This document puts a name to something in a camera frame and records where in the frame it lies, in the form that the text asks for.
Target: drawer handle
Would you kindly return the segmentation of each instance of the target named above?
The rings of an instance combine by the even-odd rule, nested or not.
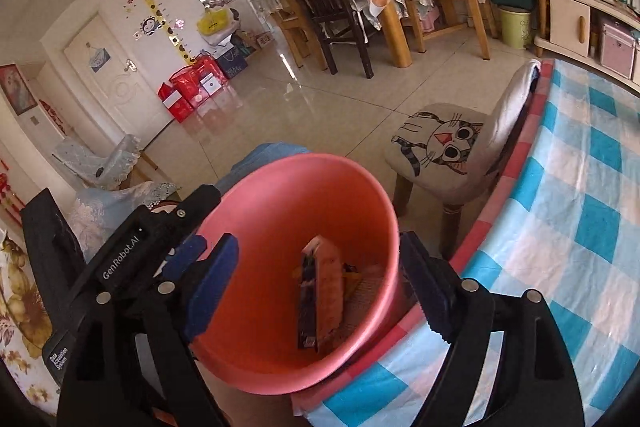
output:
[[[584,44],[587,40],[587,19],[580,17],[578,19],[578,24],[578,40],[580,41],[580,44]]]

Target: green trash can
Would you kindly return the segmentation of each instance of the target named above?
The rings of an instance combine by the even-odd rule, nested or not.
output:
[[[511,48],[523,50],[531,44],[531,12],[522,8],[500,6],[502,42]]]

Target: floral pillow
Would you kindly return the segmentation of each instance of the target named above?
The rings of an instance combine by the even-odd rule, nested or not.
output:
[[[42,360],[51,332],[27,254],[0,235],[0,359],[24,396],[55,415],[60,389]]]
[[[66,222],[78,238],[84,260],[87,263],[92,260],[137,206],[144,204],[154,208],[175,191],[174,184],[156,182],[144,182],[125,190],[80,190]]]

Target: pink plastic bowl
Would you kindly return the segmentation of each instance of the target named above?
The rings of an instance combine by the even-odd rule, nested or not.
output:
[[[192,347],[229,385],[255,394],[305,389],[392,326],[399,294],[398,221],[382,186],[357,163],[301,154],[259,169],[226,193],[198,231],[209,249],[225,232],[239,240],[238,268],[209,328]],[[324,358],[297,347],[300,290],[293,272],[316,235],[334,241],[346,263],[385,268],[364,321]]]

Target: cat print stool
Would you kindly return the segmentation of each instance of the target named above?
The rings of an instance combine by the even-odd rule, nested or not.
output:
[[[398,173],[393,204],[405,213],[414,184],[443,204],[440,253],[449,260],[462,206],[480,196],[504,167],[524,120],[526,102],[540,74],[530,60],[513,75],[491,114],[434,103],[411,115],[391,137],[385,159]]]

